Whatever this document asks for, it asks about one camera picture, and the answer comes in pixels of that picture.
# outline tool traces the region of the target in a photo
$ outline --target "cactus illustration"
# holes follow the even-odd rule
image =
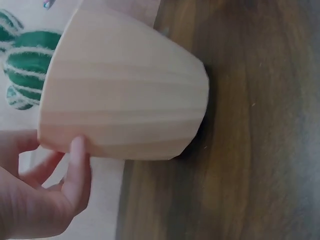
[[[49,64],[62,33],[24,30],[5,10],[0,10],[0,30],[7,31],[3,35],[0,32],[0,52],[3,71],[10,82],[6,92],[8,104],[17,110],[39,105]]]

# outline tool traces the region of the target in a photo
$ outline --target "wood grain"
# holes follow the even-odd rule
[[[125,164],[118,240],[320,239],[320,3],[162,0],[155,28],[208,65],[201,129]]]

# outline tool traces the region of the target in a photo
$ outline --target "fingernail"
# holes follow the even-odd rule
[[[86,156],[86,139],[84,136],[77,136],[73,139],[70,147],[70,160],[78,162]]]

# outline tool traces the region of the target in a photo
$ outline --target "wooden table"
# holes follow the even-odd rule
[[[320,1],[162,0],[155,28],[209,66],[198,136],[127,161],[118,240],[320,239]]]

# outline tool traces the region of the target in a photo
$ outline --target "beige plant pot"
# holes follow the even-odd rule
[[[209,80],[201,61],[111,9],[79,5],[52,57],[40,103],[41,145],[95,157],[169,160],[195,137]]]

